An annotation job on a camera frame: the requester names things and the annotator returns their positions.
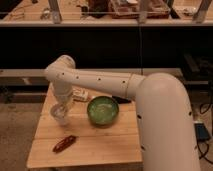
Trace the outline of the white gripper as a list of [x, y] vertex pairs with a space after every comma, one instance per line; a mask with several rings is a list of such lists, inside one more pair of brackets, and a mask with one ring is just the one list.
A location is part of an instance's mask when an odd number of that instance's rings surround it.
[[66, 115], [73, 106], [73, 98], [68, 96], [66, 98], [59, 98], [53, 106], [54, 115]]

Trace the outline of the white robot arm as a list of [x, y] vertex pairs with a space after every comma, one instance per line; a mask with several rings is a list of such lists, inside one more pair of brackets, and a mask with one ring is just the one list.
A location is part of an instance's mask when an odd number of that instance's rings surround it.
[[144, 171], [201, 171], [190, 99], [173, 75], [79, 70], [68, 55], [44, 74], [60, 103], [68, 101], [73, 86], [133, 100]]

